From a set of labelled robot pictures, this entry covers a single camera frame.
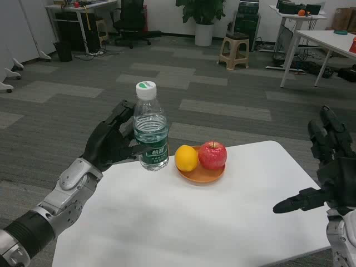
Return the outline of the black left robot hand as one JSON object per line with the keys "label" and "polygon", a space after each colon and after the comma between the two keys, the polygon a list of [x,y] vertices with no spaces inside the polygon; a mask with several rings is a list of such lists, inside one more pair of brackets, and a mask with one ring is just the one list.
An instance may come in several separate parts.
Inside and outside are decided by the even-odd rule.
{"label": "black left robot hand", "polygon": [[121,101],[109,117],[94,129],[88,138],[82,158],[104,172],[114,164],[136,159],[150,151],[151,145],[130,145],[135,139],[134,108],[134,103]]}

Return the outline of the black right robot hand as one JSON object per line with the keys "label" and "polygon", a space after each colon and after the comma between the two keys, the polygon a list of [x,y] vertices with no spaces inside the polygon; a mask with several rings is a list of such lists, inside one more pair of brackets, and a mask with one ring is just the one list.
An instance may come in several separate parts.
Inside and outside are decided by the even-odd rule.
{"label": "black right robot hand", "polygon": [[311,120],[308,132],[312,142],[311,152],[319,160],[317,178],[320,189],[299,191],[273,207],[273,212],[283,214],[295,210],[308,211],[328,204],[331,208],[355,207],[355,152],[347,127],[328,106],[320,110],[323,127]]}

